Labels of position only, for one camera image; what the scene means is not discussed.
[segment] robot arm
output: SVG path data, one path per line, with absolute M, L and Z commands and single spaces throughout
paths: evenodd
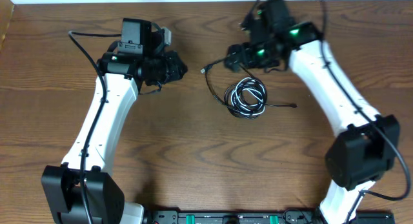
M 330 47 L 324 42 L 326 57 L 330 61 L 330 67 L 343 85 L 345 90 L 356 100 L 365 114 L 372 120 L 380 113 L 361 96 L 354 88 L 348 77 L 340 69 L 334 59 Z M 356 112 L 343 91 L 337 86 L 320 54 L 320 42 L 313 41 L 302 45 L 299 50 L 294 50 L 290 57 L 291 70 L 299 76 L 320 104 L 327 116 L 333 133 L 336 137 L 347 131 L 349 125 L 361 127 L 368 124 L 367 120 Z M 368 190 L 375 181 L 366 181 L 357 185 L 355 189 L 348 191 L 345 187 L 338 186 L 334 180 L 331 181 L 326 198 L 321 202 L 320 211 L 329 224 L 344 223 L 348 212 L 356 201 L 360 190 Z M 350 219 L 356 217 L 356 209 L 353 210 Z
M 103 87 L 99 78 L 92 104 L 72 148 L 60 167 L 46 166 L 43 172 L 43 190 L 56 223 L 88 223 L 82 196 L 88 198 L 93 223 L 141 224 L 144 220 L 143 207 L 125 202 L 121 189 L 110 177 L 119 135 L 143 82 L 158 85 L 160 91 L 162 85 L 181 79 L 188 69 L 176 52 L 165 52 L 171 43 L 167 28 L 161 29 L 149 21 L 123 19 L 121 37 L 121 41 L 112 43 L 98 60 L 99 66 L 95 65 L 104 75 L 107 96 L 88 143 L 84 173 L 80 169 L 82 150 L 102 102 Z M 85 192 L 76 186 L 79 183 L 85 184 Z
M 133 78 L 125 79 L 121 74 L 106 73 L 105 83 L 108 90 L 106 104 L 90 140 L 85 170 L 90 171 L 95 166 L 100 167 L 101 172 L 112 175 L 117 142 L 126 115 L 138 97 L 138 90 Z M 81 151 L 99 108 L 101 96 L 102 86 L 99 79 L 96 79 L 94 97 L 85 122 L 69 153 L 62 160 L 62 164 L 67 164 L 70 169 L 80 169 Z
M 257 9 L 259 18 L 250 12 L 241 24 L 249 30 L 250 42 L 230 46 L 225 66 L 235 72 L 240 64 L 266 69 L 279 66 L 279 60 L 283 60 L 284 70 L 289 66 L 304 81 L 336 136 L 325 156 L 332 182 L 320 211 L 327 223 L 344 223 L 349 213 L 350 219 L 355 217 L 359 191 L 368 190 L 394 164 L 394 151 L 374 127 L 380 128 L 397 147 L 398 122 L 394 116 L 381 117 L 363 98 L 340 69 L 322 33 L 312 23 L 296 23 L 284 0 L 268 0 Z M 326 61 L 331 71 L 325 67 Z M 356 110 L 343 90 L 374 126 Z

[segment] black bracket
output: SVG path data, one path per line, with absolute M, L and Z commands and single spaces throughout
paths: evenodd
M 117 43 L 119 52 L 146 56 L 151 47 L 150 21 L 124 18 L 122 22 L 122 40 Z
M 374 122 L 397 148 L 400 126 L 391 115 L 376 116 Z M 353 190 L 366 181 L 377 181 L 394 164 L 394 151 L 370 124 L 349 125 L 325 155 L 325 163 L 334 182 Z
M 86 193 L 94 223 L 119 224 L 125 196 L 115 181 L 100 168 L 86 171 Z M 41 184 L 55 223 L 88 223 L 81 199 L 79 171 L 67 165 L 46 166 Z

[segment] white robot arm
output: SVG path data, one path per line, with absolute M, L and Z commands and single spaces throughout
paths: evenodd
M 112 175 L 115 151 L 123 123 L 139 92 L 134 79 L 126 79 L 121 74 L 106 73 L 105 83 L 108 91 L 107 102 L 90 139 L 85 170 L 91 171 L 92 167 L 100 167 L 101 172 Z M 94 97 L 85 122 L 69 153 L 62 160 L 62 165 L 67 164 L 70 169 L 80 169 L 81 150 L 99 108 L 101 96 L 102 86 L 97 78 Z M 142 205 L 125 202 L 120 224 L 141 224 L 142 219 Z
M 365 114 L 370 119 L 376 120 L 376 115 L 380 115 L 380 113 L 363 98 L 344 74 L 334 59 L 328 43 L 324 42 L 323 44 L 333 73 L 351 95 L 352 99 L 358 102 Z M 300 50 L 294 50 L 290 57 L 290 67 L 304 81 L 320 104 L 320 107 L 330 121 L 331 128 L 336 137 L 340 133 L 347 131 L 349 125 L 361 127 L 368 124 L 367 120 L 357 113 L 354 106 L 325 68 L 319 41 L 307 43 L 301 46 Z M 359 191 L 368 190 L 374 183 L 375 181 L 367 181 L 358 185 L 354 190 L 348 191 L 346 188 L 340 187 L 334 181 L 331 181 L 327 196 L 320 205 L 320 211 L 327 223 L 344 223 L 359 195 Z M 353 219 L 355 217 L 356 209 L 354 209 L 350 218 Z

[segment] camera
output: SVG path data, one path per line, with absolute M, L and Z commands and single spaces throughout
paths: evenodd
M 156 23 L 124 18 L 121 40 L 113 42 L 98 61 L 102 73 L 123 74 L 134 78 L 138 88 L 161 85 L 183 78 L 188 71 L 177 52 L 165 52 L 170 46 L 172 33 Z

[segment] black camera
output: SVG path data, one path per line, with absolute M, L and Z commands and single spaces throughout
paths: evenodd
M 241 27 L 249 31 L 250 42 L 228 48 L 225 67 L 237 72 L 240 65 L 245 68 L 267 68 L 285 62 L 287 70 L 292 50 L 320 39 L 321 34 L 312 23 L 297 24 L 290 16 L 284 0 L 268 0 L 247 14 Z
M 165 52 L 171 44 L 172 33 L 156 23 L 124 18 L 120 41 L 113 42 L 98 61 L 102 73 L 123 74 L 134 78 L 138 88 L 161 85 L 183 78 L 188 71 L 177 52 Z

